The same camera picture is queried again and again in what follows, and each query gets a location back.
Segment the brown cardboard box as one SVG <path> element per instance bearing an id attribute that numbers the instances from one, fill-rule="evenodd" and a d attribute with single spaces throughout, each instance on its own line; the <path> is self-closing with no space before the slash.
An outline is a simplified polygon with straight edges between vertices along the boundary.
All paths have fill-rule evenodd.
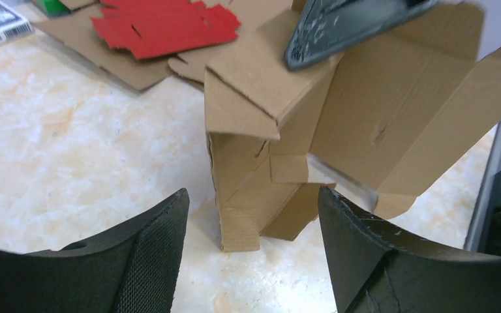
<path id="1" fill-rule="evenodd" d="M 501 120 L 501 1 L 442 2 L 295 72 L 284 54 L 306 2 L 205 68 L 205 128 L 221 247 L 292 241 L 318 214 L 308 155 L 399 216 Z"/>

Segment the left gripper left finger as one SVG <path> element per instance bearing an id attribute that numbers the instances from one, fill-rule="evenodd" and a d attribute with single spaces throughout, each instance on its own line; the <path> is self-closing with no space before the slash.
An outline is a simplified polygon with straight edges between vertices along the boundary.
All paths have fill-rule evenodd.
<path id="1" fill-rule="evenodd" d="M 169 312 L 190 198 L 154 207 L 61 250 L 0 250 L 0 312 Z"/>

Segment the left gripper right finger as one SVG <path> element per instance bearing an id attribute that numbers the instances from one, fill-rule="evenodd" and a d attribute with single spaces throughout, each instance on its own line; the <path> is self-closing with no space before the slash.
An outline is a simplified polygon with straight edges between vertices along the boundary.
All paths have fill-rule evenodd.
<path id="1" fill-rule="evenodd" d="M 339 312 L 501 312 L 501 256 L 430 241 L 326 186 L 318 212 Z"/>

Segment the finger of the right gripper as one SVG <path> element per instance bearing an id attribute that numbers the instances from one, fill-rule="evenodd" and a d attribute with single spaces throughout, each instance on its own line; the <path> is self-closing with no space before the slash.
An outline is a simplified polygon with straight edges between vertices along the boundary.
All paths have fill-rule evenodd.
<path id="1" fill-rule="evenodd" d="M 284 52 L 289 71 L 319 63 L 433 9 L 438 1 L 307 1 Z"/>

